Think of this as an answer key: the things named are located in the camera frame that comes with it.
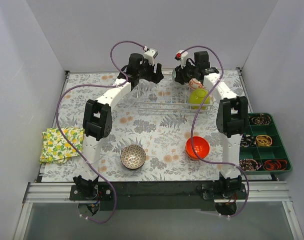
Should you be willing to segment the red white floral bowl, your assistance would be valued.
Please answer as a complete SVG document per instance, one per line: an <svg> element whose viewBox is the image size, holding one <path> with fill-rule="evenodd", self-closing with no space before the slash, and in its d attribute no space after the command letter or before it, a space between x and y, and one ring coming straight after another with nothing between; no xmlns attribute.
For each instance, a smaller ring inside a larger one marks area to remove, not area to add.
<svg viewBox="0 0 304 240"><path fill-rule="evenodd" d="M189 81L189 87L193 90L196 90L196 89L204 89L204 86L201 84L200 81L198 81L197 79L195 78L192 78L190 81Z"/></svg>

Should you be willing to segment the white wire dish rack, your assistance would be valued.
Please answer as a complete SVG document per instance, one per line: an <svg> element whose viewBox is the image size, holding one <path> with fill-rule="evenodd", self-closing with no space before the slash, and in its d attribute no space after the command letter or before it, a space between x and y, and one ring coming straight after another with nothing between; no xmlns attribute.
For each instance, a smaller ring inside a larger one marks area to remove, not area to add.
<svg viewBox="0 0 304 240"><path fill-rule="evenodd" d="M137 106L142 114L193 115L199 105L189 101L193 90L188 84L174 81L172 70L162 71L163 79L158 83L141 79L137 85Z"/></svg>

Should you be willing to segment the lime green bowl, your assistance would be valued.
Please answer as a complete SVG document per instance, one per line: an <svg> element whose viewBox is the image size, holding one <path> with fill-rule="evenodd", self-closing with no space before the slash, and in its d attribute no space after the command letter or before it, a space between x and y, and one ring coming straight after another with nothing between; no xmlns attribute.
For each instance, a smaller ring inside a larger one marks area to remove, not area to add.
<svg viewBox="0 0 304 240"><path fill-rule="evenodd" d="M208 91L202 88L195 89L191 92L189 97L189 103L191 104L191 109L198 109L199 105L202 103L204 97L208 94ZM210 104L210 97L206 98L202 110L207 110Z"/></svg>

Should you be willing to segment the orange red bowl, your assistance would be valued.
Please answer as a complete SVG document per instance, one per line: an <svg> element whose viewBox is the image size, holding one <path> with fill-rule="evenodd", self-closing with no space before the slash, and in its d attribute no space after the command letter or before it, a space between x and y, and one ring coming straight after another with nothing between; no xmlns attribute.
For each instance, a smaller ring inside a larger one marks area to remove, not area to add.
<svg viewBox="0 0 304 240"><path fill-rule="evenodd" d="M207 155L210 152L210 145L209 143L202 137L200 136L194 136L193 137L193 143L194 143L194 148L196 153L202 158L204 159L205 157L207 157ZM185 151L186 154L189 156L189 158L193 159L193 160L199 160L199 158L195 155L193 148L192 148L192 142L191 142L191 138L189 138L186 141L186 145L185 145Z"/></svg>

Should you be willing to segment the grey geometric patterned bowl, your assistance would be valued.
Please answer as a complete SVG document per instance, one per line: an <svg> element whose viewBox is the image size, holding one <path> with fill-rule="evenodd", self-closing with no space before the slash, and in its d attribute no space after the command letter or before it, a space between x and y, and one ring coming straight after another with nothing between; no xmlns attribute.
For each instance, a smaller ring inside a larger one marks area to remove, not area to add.
<svg viewBox="0 0 304 240"><path fill-rule="evenodd" d="M121 151L120 159L127 169L137 170L145 164L146 152L141 146L131 144Z"/></svg>

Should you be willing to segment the pale green celadon bowl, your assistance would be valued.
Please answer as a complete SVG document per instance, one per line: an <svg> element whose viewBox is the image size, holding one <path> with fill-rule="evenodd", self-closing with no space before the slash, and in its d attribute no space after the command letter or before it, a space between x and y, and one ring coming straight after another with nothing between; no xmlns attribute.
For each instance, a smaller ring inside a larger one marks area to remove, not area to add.
<svg viewBox="0 0 304 240"><path fill-rule="evenodd" d="M172 71L172 80L175 82L179 82L180 80L179 72L176 68Z"/></svg>

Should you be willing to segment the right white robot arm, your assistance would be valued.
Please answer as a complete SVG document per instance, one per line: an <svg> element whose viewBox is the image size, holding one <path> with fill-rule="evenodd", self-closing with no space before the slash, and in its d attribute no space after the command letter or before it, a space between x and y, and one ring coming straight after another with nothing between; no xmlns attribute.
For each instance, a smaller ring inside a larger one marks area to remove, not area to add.
<svg viewBox="0 0 304 240"><path fill-rule="evenodd" d="M220 178L205 192L229 199L242 188L239 156L241 139L247 127L248 100L245 96L235 94L223 82L223 69L217 70L210 66L209 51L207 48L196 52L192 61L189 61L186 50L178 51L175 59L180 64L173 70L173 79L180 84L191 79L198 80L219 104L216 126L223 147L222 162L217 164Z"/></svg>

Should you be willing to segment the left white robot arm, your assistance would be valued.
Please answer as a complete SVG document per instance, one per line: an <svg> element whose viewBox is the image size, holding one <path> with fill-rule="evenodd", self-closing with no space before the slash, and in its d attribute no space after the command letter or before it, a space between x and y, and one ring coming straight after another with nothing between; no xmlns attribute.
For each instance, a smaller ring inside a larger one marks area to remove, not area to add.
<svg viewBox="0 0 304 240"><path fill-rule="evenodd" d="M95 100L88 100L85 105L82 127L84 129L82 154L86 161L79 176L74 177L77 192L87 200L93 200L98 195L98 176L93 171L100 157L105 138L112 130L112 110L130 93L141 79L159 83L164 77L161 64L155 64L158 52L148 49L143 54L132 53L128 65L125 65L113 87Z"/></svg>

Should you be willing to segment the floral patterned table mat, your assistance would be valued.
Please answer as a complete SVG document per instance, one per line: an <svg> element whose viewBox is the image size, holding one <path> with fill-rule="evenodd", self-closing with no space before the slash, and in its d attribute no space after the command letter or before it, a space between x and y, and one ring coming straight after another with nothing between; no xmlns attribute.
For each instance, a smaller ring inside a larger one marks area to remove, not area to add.
<svg viewBox="0 0 304 240"><path fill-rule="evenodd" d="M65 90L80 84L111 85L116 73L70 74ZM64 97L59 110L62 128L82 127L85 103L96 99L106 89L77 88ZM199 113L193 135L205 138L210 144L208 161L222 161L222 141L216 128L218 103L215 98L208 112ZM195 181L219 178L217 165L191 160L185 152L195 114L140 113L137 106L137 87L127 94L112 112L113 126L102 146L97 171L111 182L116 181ZM136 144L144 148L146 162L138 170L129 170L120 160L124 147ZM47 163L42 182L72 182L84 167L81 157L62 164Z"/></svg>

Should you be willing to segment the black dotted rolled ribbon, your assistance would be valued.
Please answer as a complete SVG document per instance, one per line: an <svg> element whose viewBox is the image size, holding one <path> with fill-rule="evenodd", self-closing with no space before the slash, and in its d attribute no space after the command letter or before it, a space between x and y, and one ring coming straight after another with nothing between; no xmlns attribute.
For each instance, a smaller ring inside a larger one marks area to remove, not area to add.
<svg viewBox="0 0 304 240"><path fill-rule="evenodd" d="M256 139L250 134L244 134L241 139L240 147L241 148L250 148L257 145Z"/></svg>

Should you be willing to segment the yellow rolled ribbon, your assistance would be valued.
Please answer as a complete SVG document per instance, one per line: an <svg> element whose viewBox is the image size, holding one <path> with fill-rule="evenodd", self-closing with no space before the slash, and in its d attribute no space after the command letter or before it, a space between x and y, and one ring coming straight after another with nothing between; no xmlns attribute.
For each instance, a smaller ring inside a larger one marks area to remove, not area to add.
<svg viewBox="0 0 304 240"><path fill-rule="evenodd" d="M256 143L259 147L270 147L273 144L273 139L269 135L258 135Z"/></svg>

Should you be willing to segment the green compartment tray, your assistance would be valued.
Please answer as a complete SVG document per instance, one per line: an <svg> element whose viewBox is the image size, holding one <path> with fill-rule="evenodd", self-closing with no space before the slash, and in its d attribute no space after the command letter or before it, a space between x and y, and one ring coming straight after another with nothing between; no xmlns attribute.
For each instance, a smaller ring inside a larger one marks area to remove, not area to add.
<svg viewBox="0 0 304 240"><path fill-rule="evenodd" d="M256 138L258 135L268 135L273 139L273 144L270 147L240 147L240 157L239 161L242 159L254 159L262 164L262 167L257 171L245 171L252 175L259 174L282 174L288 173L292 170L292 164L288 157L286 148L281 139L280 133L278 131L276 122L269 113L264 113L270 115L272 122L270 125L251 125L249 121L249 116L259 114L250 113L248 114L247 127L243 135L252 135ZM286 170L274 170L268 171L264 168L264 162L266 160L286 160L288 162Z"/></svg>

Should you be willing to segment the dark floral rolled ribbon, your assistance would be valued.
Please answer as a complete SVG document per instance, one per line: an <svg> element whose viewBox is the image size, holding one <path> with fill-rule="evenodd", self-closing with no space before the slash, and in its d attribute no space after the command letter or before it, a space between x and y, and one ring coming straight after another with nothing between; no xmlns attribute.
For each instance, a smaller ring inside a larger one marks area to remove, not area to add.
<svg viewBox="0 0 304 240"><path fill-rule="evenodd" d="M250 158L241 159L239 161L239 165L240 165L240 168L246 172L258 171L262 167L262 164L260 162L258 162L255 159L250 159Z"/></svg>

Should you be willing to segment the lemon print folded cloth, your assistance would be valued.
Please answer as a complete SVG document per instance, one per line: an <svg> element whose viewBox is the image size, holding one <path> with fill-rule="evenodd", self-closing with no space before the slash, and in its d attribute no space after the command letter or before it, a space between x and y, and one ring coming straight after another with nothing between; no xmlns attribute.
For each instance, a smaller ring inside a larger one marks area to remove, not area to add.
<svg viewBox="0 0 304 240"><path fill-rule="evenodd" d="M84 129L79 127L62 128L67 139L82 152ZM43 146L39 161L41 163L61 164L79 153L67 142L58 128L48 128L42 132Z"/></svg>

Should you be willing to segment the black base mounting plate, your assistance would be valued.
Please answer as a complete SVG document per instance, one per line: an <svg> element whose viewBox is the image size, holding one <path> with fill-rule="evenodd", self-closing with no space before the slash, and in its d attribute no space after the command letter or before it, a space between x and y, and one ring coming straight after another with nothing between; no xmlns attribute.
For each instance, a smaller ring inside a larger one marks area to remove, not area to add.
<svg viewBox="0 0 304 240"><path fill-rule="evenodd" d="M234 204L245 200L245 185L232 180L87 182L81 180L70 190L69 200L88 202L101 211L201 209L213 211L215 201Z"/></svg>

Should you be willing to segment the aluminium front rail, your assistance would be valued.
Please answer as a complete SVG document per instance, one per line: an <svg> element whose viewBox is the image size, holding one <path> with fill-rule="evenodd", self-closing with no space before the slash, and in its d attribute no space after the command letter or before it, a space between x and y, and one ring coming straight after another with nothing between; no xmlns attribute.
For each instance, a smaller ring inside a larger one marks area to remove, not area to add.
<svg viewBox="0 0 304 240"><path fill-rule="evenodd" d="M69 202L72 183L30 183L27 186L24 203L67 203ZM251 181L250 202L290 202L287 183L285 181Z"/></svg>

